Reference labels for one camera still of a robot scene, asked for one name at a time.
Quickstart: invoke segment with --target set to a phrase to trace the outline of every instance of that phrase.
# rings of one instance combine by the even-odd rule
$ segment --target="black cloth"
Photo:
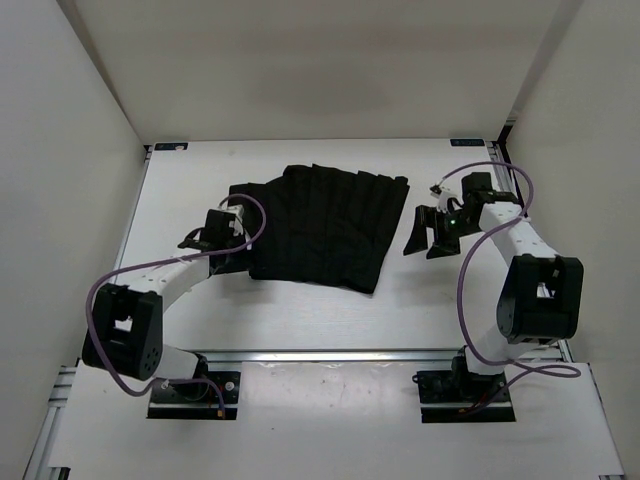
[[[373,293],[409,192],[405,177],[392,179],[335,168],[288,166],[266,184],[233,185],[229,193],[254,197],[267,226],[253,245],[249,274]],[[257,207],[243,199],[243,223],[260,227]]]

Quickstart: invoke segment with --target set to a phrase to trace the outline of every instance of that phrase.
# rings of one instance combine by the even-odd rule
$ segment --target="metal frame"
[[[457,350],[211,350],[198,352],[209,363],[346,363],[346,362],[447,362]],[[542,346],[522,356],[525,362],[559,361],[557,346]]]
[[[71,393],[71,385],[75,374],[75,367],[63,367],[58,373],[49,396],[49,409],[40,429],[38,440],[33,447],[23,480],[64,480],[69,475],[69,469],[67,468],[49,467],[49,457],[60,428],[62,411]]]

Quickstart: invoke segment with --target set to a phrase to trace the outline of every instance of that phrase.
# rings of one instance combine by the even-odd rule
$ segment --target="white enclosure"
[[[560,1],[63,3],[152,143],[494,140]]]
[[[376,294],[259,283],[246,275],[214,278],[168,312],[167,341],[192,349],[459,348],[453,295],[461,259],[427,268],[420,255],[404,258],[399,252],[413,207],[433,204],[431,182],[457,165],[489,159],[484,148],[452,149],[447,139],[497,140],[515,114],[508,147],[513,163],[536,183],[533,223],[561,254],[585,265],[575,361],[590,362],[626,473],[640,478],[638,2],[57,3],[8,0],[0,6],[3,480],[22,478],[56,372],[79,355],[84,295],[119,261],[126,239],[124,263],[171,254],[230,184],[274,178],[287,164],[315,162],[409,178],[411,190]],[[184,152],[153,153],[132,220],[145,172],[142,144],[175,140],[191,143]],[[465,304],[476,329],[494,321],[493,301],[505,271],[492,245],[474,260]],[[486,477],[527,478],[513,459],[532,467],[531,478],[620,474],[593,378],[579,365],[585,373],[579,380],[530,377],[515,389],[515,429],[434,428],[426,440],[420,437],[424,430],[407,429],[410,438],[426,442],[421,448],[427,453],[402,443],[399,429],[409,414],[393,407],[415,401],[408,390],[369,405],[378,422],[371,428],[340,415],[329,421],[322,402],[317,418],[302,419],[298,410],[298,426],[288,427],[277,386],[261,377],[264,369],[245,364],[253,387],[265,388],[243,392],[246,414],[236,431],[222,425],[229,443],[220,443],[212,425],[187,422],[171,429],[145,423],[144,400],[123,397],[103,372],[80,367],[69,409],[76,413],[67,419],[53,459],[75,466],[72,479],[91,478],[92,472],[142,478],[147,470],[133,468],[138,459],[128,442],[144,438],[147,464],[164,456],[164,473],[202,478],[230,478],[238,471],[256,477],[270,458],[300,468],[292,470],[299,478],[305,463],[293,461],[294,454],[318,468],[335,461],[334,477],[478,473],[439,450],[444,442],[449,450],[462,445]],[[414,366],[396,363],[385,375]],[[294,377],[323,375],[317,366],[307,367],[285,370]],[[341,372],[350,384],[359,373],[356,367]],[[299,379],[287,381],[293,392],[303,388]],[[329,404],[340,398],[336,392],[327,392]],[[365,401],[357,395],[352,400]],[[93,417],[98,403],[102,411]],[[353,413],[353,405],[344,411]],[[265,409],[273,416],[265,416]],[[279,423],[269,425],[270,419]],[[327,427],[314,438],[314,453],[295,439],[315,428],[317,419],[335,431]],[[122,437],[123,424],[130,437]],[[376,437],[375,427],[388,431]],[[149,440],[154,433],[159,436]],[[364,446],[349,442],[340,456],[333,443],[350,435],[366,438]],[[193,443],[205,448],[194,454],[197,468],[187,472],[181,467],[192,465],[185,452]],[[478,445],[486,456],[474,453]],[[241,470],[211,470],[207,446],[248,449],[255,457],[239,464]],[[505,451],[514,457],[501,462]],[[116,454],[123,459],[118,471],[112,467]],[[350,470],[344,460],[349,455],[362,468]],[[433,471],[422,468],[426,462]],[[401,470],[408,464],[416,470]]]
[[[509,137],[536,227],[583,261],[580,328],[625,469],[640,477],[640,3],[589,1]]]
[[[144,150],[53,2],[0,7],[0,478],[21,478],[82,298],[118,252]]]

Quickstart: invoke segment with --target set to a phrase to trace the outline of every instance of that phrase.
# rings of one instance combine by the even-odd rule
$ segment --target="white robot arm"
[[[461,237],[493,231],[490,238],[509,265],[497,302],[497,322],[473,341],[481,356],[465,346],[452,363],[454,388],[463,392],[462,397],[472,398],[524,353],[575,334],[583,267],[577,258],[563,257],[547,245],[527,219],[495,231],[521,215],[522,209],[515,195],[492,188],[489,173],[462,179],[462,201],[439,185],[431,190],[438,206],[416,207],[405,255],[427,249],[427,259],[456,255]],[[433,230],[431,248],[427,229]]]

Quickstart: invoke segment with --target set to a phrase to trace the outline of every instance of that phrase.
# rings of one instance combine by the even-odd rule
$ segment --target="purple cable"
[[[527,211],[529,210],[529,207],[531,207],[531,204],[533,203],[533,194],[534,194],[533,181],[531,180],[531,177],[529,177],[527,172],[525,172],[520,167],[516,167],[515,165],[511,165],[511,164],[508,164],[508,163],[497,163],[497,162],[489,162],[489,161],[470,163],[468,165],[464,165],[462,167],[456,168],[455,170],[452,170],[451,172],[447,173],[444,177],[442,177],[442,180],[440,181],[440,184],[442,184],[442,182],[444,182],[446,179],[448,179],[452,175],[455,175],[456,173],[458,173],[458,172],[460,172],[462,170],[466,170],[467,168],[477,167],[477,166],[481,166],[481,165],[493,165],[493,166],[504,167],[504,168],[508,168],[508,169],[511,169],[511,170],[514,170],[514,171],[520,173],[524,177],[525,181],[527,182],[527,185],[529,186],[529,195],[527,197],[527,201],[524,204],[524,207],[522,208],[522,212],[520,212],[520,215],[515,217],[513,220],[510,220],[510,221],[508,221],[508,222],[506,222],[506,223],[504,223],[502,225],[499,225],[499,226],[497,226],[495,228],[492,228],[491,230],[486,232],[484,235],[482,235],[482,237],[480,237],[480,239],[478,239],[478,241],[471,246],[471,248],[469,249],[469,252],[465,256],[464,260],[462,261],[462,266],[460,267],[460,274],[458,276],[458,288],[457,288],[457,291],[456,291],[456,306],[457,306],[457,310],[458,310],[458,322],[460,323],[460,330],[462,332],[462,336],[464,337],[465,342],[467,343],[467,346],[469,347],[469,350],[471,350],[471,352],[476,356],[476,358],[478,360],[480,360],[482,363],[484,363],[485,365],[490,365],[490,366],[494,366],[494,367],[503,366],[503,365],[514,365],[514,366],[519,367],[519,368],[521,368],[521,369],[523,369],[525,371],[520,373],[520,374],[518,374],[518,375],[516,375],[514,378],[512,378],[504,387],[502,387],[500,390],[498,390],[498,392],[496,392],[485,403],[483,403],[482,405],[478,406],[477,408],[474,408],[471,411],[468,411],[468,412],[464,413],[463,415],[470,415],[470,414],[477,413],[480,410],[485,409],[503,391],[505,391],[507,388],[509,388],[514,383],[516,383],[522,377],[524,377],[524,376],[526,376],[526,375],[528,375],[530,373],[540,373],[542,375],[548,375],[548,376],[551,376],[551,377],[560,377],[560,378],[577,378],[580,375],[582,375],[582,372],[580,372],[579,369],[577,369],[576,367],[570,366],[570,365],[543,365],[543,366],[540,366],[540,367],[530,367],[529,365],[517,362],[515,360],[503,360],[503,361],[489,360],[489,359],[485,358],[480,353],[480,351],[477,349],[477,347],[473,344],[473,341],[471,340],[471,335],[469,334],[469,329],[467,328],[467,322],[466,322],[466,320],[464,318],[464,306],[463,306],[463,303],[462,303],[462,296],[463,296],[463,292],[464,292],[464,279],[465,279],[465,276],[467,274],[467,270],[469,268],[469,263],[471,262],[471,258],[476,253],[478,248],[480,248],[480,245],[482,245],[492,235],[495,235],[496,233],[498,233],[498,232],[500,232],[502,230],[510,228],[510,227],[514,226],[515,224],[517,224],[518,222],[520,222],[520,221],[522,221],[524,219],[524,215],[527,213]],[[565,370],[565,371],[568,371],[570,373],[561,373],[561,372],[557,372],[557,371],[554,372],[553,370]]]
[[[112,277],[115,277],[116,275],[120,275],[121,273],[133,272],[135,270],[142,270],[142,269],[145,269],[145,268],[161,267],[161,266],[164,266],[164,265],[171,265],[173,263],[179,263],[179,262],[183,262],[183,261],[186,261],[186,260],[195,260],[196,258],[214,257],[214,256],[218,256],[218,255],[230,255],[232,253],[240,252],[240,251],[244,250],[245,248],[247,248],[252,243],[254,243],[262,235],[262,233],[264,232],[264,229],[265,229],[265,227],[267,225],[267,213],[265,212],[264,207],[260,204],[260,202],[258,202],[255,198],[250,197],[249,195],[245,195],[243,193],[234,193],[232,195],[227,196],[226,198],[224,198],[220,202],[220,205],[225,203],[227,200],[230,200],[230,199],[233,199],[233,198],[244,198],[245,200],[249,200],[250,202],[252,202],[254,205],[256,205],[258,207],[258,210],[260,210],[260,214],[262,215],[262,225],[260,225],[260,229],[258,230],[258,232],[253,237],[251,237],[249,240],[247,240],[242,245],[240,245],[238,247],[234,247],[234,248],[225,249],[225,250],[215,250],[215,251],[212,251],[212,252],[192,253],[190,255],[185,255],[183,257],[167,258],[167,259],[164,259],[164,260],[156,260],[156,261],[153,261],[153,262],[141,263],[139,265],[131,265],[129,267],[118,268],[116,270],[113,270],[113,271],[111,271],[109,273],[106,273],[106,274],[102,275],[98,280],[96,280],[96,282],[89,289],[89,293],[87,294],[87,300],[85,302],[85,315],[87,317],[87,327],[88,327],[88,330],[89,330],[89,336],[91,337],[91,341],[93,342],[93,346],[96,349],[96,352],[98,353],[98,356],[100,357],[100,360],[102,360],[102,364],[104,365],[105,369],[109,372],[109,374],[111,374],[111,377],[118,384],[118,386],[125,393],[128,393],[132,397],[142,397],[142,396],[146,395],[147,392],[149,390],[151,390],[153,385],[155,383],[157,383],[157,382],[169,381],[169,383],[174,383],[174,384],[178,384],[178,385],[191,384],[191,383],[200,383],[200,384],[204,383],[204,384],[209,385],[216,392],[216,395],[218,396],[219,410],[222,413],[222,415],[224,416],[225,407],[224,407],[224,400],[222,398],[222,392],[220,392],[220,389],[218,388],[218,386],[214,382],[209,380],[208,378],[191,378],[191,379],[183,379],[183,378],[177,378],[177,379],[165,379],[165,378],[162,378],[161,379],[161,378],[156,378],[155,380],[152,380],[151,382],[149,382],[142,390],[133,390],[131,387],[129,387],[129,385],[127,385],[124,382],[124,380],[122,380],[122,378],[120,377],[120,374],[118,374],[118,372],[114,368],[113,364],[109,360],[109,357],[107,356],[107,353],[104,351],[104,348],[102,347],[102,344],[100,343],[100,339],[98,338],[98,332],[96,331],[96,326],[95,326],[95,324],[93,322],[92,308],[93,308],[93,301],[95,300],[95,296],[96,296],[96,293],[98,292],[98,289],[107,280],[109,280]]]

